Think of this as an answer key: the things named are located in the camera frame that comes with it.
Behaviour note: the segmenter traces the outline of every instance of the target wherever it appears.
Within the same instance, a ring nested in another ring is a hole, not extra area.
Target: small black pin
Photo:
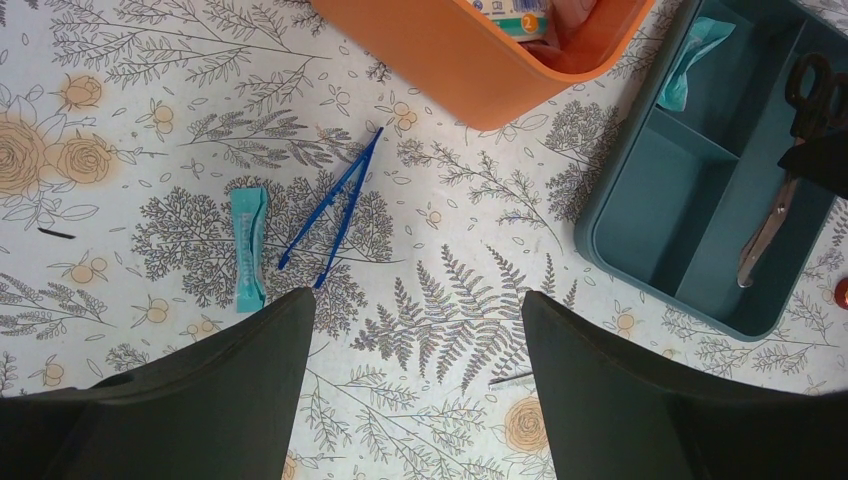
[[[53,235],[54,237],[66,238],[68,240],[73,240],[77,238],[74,235],[68,235],[67,233],[54,232],[53,230],[47,230],[46,228],[38,228],[38,231],[41,233],[46,233],[47,235]]]

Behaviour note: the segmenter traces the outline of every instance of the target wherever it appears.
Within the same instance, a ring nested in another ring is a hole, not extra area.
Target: black object
[[[0,476],[279,480],[314,314],[298,289],[88,390],[0,399]]]
[[[810,71],[813,86],[805,95],[802,84]],[[821,137],[828,127],[848,124],[848,74],[834,72],[821,54],[803,55],[795,61],[786,81],[786,101],[798,110],[789,133],[807,141]]]
[[[808,397],[708,375],[538,292],[522,316],[562,478],[848,478],[846,393]]]
[[[46,228],[41,228],[41,227],[38,227],[38,231],[41,232],[41,233],[46,233],[47,235],[52,235],[54,237],[59,237],[59,238],[65,238],[65,239],[68,239],[68,240],[73,240],[73,239],[77,238],[74,235],[70,235],[70,234],[62,233],[62,232],[54,232],[53,230],[47,230]]]
[[[848,131],[790,148],[778,165],[848,199]]]

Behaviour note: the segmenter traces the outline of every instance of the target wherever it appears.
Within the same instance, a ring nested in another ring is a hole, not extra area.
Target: label
[[[518,42],[539,40],[548,29],[548,0],[468,0]]]

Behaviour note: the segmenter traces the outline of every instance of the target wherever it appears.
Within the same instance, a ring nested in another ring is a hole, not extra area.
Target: orange rose print
[[[100,82],[89,75],[83,75],[73,80],[68,77],[68,86],[58,93],[65,100],[62,108],[68,107],[69,111],[75,107],[94,106],[100,100],[101,94]]]
[[[106,142],[94,138],[77,138],[65,143],[51,145],[46,153],[47,161],[61,175],[78,183],[95,183],[103,180],[109,172],[112,154],[106,150]]]
[[[542,406],[536,397],[527,397],[509,409],[504,420],[506,444],[519,452],[535,453],[548,446]]]
[[[0,192],[17,195],[38,181],[44,142],[24,122],[0,120]]]
[[[283,467],[282,480],[293,480],[294,473],[297,470],[297,462],[292,457],[291,452],[286,455],[286,465]]]

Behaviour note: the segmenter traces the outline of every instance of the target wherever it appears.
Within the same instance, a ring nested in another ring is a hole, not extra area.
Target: red object
[[[836,284],[833,291],[833,300],[837,305],[848,310],[848,278],[843,278]]]

